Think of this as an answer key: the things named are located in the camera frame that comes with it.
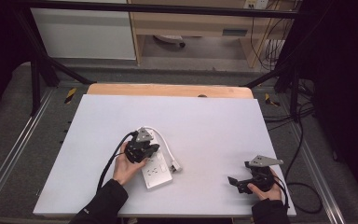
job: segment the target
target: white tabletop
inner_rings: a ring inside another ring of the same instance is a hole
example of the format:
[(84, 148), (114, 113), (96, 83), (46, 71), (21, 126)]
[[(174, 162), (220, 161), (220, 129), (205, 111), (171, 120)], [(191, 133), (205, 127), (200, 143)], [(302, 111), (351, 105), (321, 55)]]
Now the white tabletop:
[[(130, 198), (120, 216), (252, 214), (258, 199), (239, 194), (227, 177), (251, 178), (244, 162), (256, 155), (276, 158), (257, 100), (110, 95), (83, 96), (34, 213), (47, 217), (76, 214), (94, 196), (117, 144), (141, 126), (163, 134), (183, 171), (172, 175), (172, 183), (152, 190), (146, 189), (140, 172), (125, 186)], [(160, 150), (170, 162), (163, 144)], [(111, 178), (113, 167), (105, 182)], [(283, 179), (280, 167), (272, 168)], [(288, 215), (294, 216), (290, 199), (289, 203)]]

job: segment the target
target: person's left hand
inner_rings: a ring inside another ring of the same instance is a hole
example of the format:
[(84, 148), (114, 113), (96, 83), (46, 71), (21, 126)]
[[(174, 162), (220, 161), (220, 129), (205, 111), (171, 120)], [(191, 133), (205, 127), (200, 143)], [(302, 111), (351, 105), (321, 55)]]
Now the person's left hand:
[(124, 154), (124, 149), (128, 142), (125, 142), (120, 148), (120, 155), (116, 158), (115, 171), (113, 172), (113, 179), (121, 186), (127, 184), (135, 174), (146, 165), (147, 158), (139, 163), (131, 163)]

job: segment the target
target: electrical outlet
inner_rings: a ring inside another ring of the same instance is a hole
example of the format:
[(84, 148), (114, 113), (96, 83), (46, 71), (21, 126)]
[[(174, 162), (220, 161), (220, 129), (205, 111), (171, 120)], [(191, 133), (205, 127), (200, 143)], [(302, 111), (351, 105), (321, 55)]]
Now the electrical outlet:
[(269, 0), (246, 0), (243, 8), (266, 9)]
[(266, 9), (269, 0), (257, 0), (255, 4), (255, 9)]
[[(152, 130), (147, 130), (152, 135), (153, 140), (150, 144), (158, 144), (155, 133)], [(171, 171), (165, 161), (164, 155), (161, 153), (161, 145), (157, 152), (148, 159), (144, 168), (142, 168), (147, 189), (152, 189), (157, 186), (165, 185), (172, 182)]]
[(243, 8), (254, 9), (257, 4), (257, 0), (246, 0)]

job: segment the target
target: white plug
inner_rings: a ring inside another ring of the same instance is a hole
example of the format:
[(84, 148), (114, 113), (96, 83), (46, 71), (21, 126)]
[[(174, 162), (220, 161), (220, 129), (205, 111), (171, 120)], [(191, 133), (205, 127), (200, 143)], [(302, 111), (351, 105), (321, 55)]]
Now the white plug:
[(179, 162), (172, 161), (171, 171), (173, 173), (180, 172), (182, 170), (182, 166), (179, 165)]

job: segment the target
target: black jacket sleeve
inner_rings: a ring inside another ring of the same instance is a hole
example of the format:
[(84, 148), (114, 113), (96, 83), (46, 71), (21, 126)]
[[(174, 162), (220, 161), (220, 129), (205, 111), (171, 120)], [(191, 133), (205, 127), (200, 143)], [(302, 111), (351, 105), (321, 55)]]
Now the black jacket sleeve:
[(286, 224), (290, 223), (282, 201), (263, 200), (252, 207), (255, 224)]
[(118, 210), (128, 199), (127, 191), (116, 180), (109, 180), (70, 224), (116, 223)]

